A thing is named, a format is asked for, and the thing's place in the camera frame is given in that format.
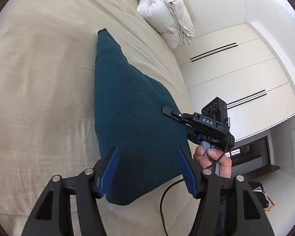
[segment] bed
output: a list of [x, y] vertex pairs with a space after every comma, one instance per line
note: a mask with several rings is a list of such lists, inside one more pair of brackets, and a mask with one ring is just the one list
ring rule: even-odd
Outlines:
[[[137, 13], [137, 5], [137, 0], [9, 0], [1, 11], [0, 223], [9, 236], [21, 235], [53, 175], [76, 176], [99, 159], [98, 30], [107, 28], [129, 63], [165, 85], [181, 111], [193, 112], [172, 51]], [[128, 206], [101, 199], [107, 235], [163, 235], [159, 201], [177, 179]], [[197, 205], [183, 183], [169, 191], [163, 210], [171, 236], [189, 233]], [[80, 235], [74, 205], [72, 216]]]

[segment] metal screw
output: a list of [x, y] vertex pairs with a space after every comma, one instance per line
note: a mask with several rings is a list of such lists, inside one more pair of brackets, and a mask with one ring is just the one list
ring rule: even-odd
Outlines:
[[84, 173], [87, 174], [87, 175], [93, 174], [93, 172], [94, 172], [94, 170], [91, 169], [91, 168], [86, 169], [86, 170], [84, 171]]
[[58, 182], [59, 180], [60, 180], [60, 176], [58, 176], [58, 175], [53, 176], [54, 182]]
[[242, 181], [245, 180], [244, 177], [243, 177], [242, 175], [238, 175], [238, 176], [236, 176], [236, 179], [237, 179], [237, 181], [239, 181], [239, 182], [242, 182]]
[[209, 169], [204, 169], [204, 170], [203, 170], [203, 174], [205, 174], [205, 175], [209, 176], [209, 175], [211, 175], [211, 174], [212, 174], [212, 171], [211, 171], [211, 170], [209, 170]]

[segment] wall vent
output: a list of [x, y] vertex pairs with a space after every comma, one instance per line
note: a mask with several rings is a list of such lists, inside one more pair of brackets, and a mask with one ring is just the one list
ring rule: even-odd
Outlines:
[[295, 128], [289, 129], [292, 144], [292, 173], [295, 175]]

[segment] cabinet handle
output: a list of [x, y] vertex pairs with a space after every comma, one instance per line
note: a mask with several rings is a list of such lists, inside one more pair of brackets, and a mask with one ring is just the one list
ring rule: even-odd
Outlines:
[[197, 60], [199, 60], [199, 59], [201, 59], [201, 58], [204, 58], [204, 57], [207, 57], [207, 56], [213, 55], [213, 54], [218, 53], [218, 52], [221, 52], [221, 51], [228, 50], [228, 49], [230, 49], [230, 48], [237, 47], [238, 44], [237, 44], [237, 45], [235, 45], [235, 44], [236, 44], [236, 42], [231, 43], [231, 44], [228, 44], [228, 45], [225, 45], [225, 46], [222, 46], [222, 47], [219, 47], [219, 48], [216, 48], [216, 49], [213, 49], [213, 50], [210, 50], [210, 51], [208, 51], [208, 52], [205, 52], [205, 53], [202, 53], [202, 54], [200, 54], [200, 55], [194, 56], [194, 57], [192, 57], [190, 60], [191, 60], [191, 62], [195, 62], [195, 61], [197, 61]]
[[249, 100], [247, 100], [247, 101], [245, 101], [245, 102], [242, 102], [242, 103], [240, 103], [240, 104], [234, 105], [234, 106], [232, 106], [232, 107], [230, 107], [230, 108], [227, 108], [227, 110], [228, 110], [228, 109], [232, 109], [232, 108], [234, 108], [234, 107], [236, 107], [236, 106], [240, 106], [240, 105], [242, 105], [242, 104], [244, 104], [244, 103], [250, 102], [250, 101], [255, 100], [255, 99], [257, 99], [257, 98], [263, 97], [263, 96], [265, 96], [266, 94], [267, 94], [267, 93], [264, 93], [263, 95], [257, 96], [257, 97], [255, 97], [255, 98], [249, 99]]
[[230, 105], [230, 104], [236, 103], [236, 102], [238, 102], [238, 101], [241, 101], [241, 100], [243, 100], [243, 99], [246, 99], [246, 98], [252, 97], [252, 96], [257, 95], [257, 94], [259, 94], [259, 93], [261, 93], [261, 92], [264, 92], [264, 91], [266, 91], [266, 90], [258, 91], [258, 92], [254, 93], [254, 94], [251, 94], [251, 95], [249, 95], [249, 96], [246, 96], [246, 97], [241, 98], [241, 99], [238, 99], [238, 100], [235, 100], [235, 101], [230, 102], [230, 103], [228, 103], [228, 104], [226, 104], [226, 105]]

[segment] wooden shelf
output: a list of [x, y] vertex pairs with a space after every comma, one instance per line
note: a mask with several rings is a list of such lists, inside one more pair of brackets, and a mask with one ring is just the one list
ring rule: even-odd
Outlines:
[[243, 177], [248, 182], [249, 181], [256, 181], [257, 179], [260, 179], [263, 176], [274, 173], [275, 171], [279, 170], [280, 168], [281, 168], [280, 166], [276, 166], [273, 164], [267, 164], [261, 168], [258, 168], [256, 170], [253, 170], [253, 171], [243, 174]]

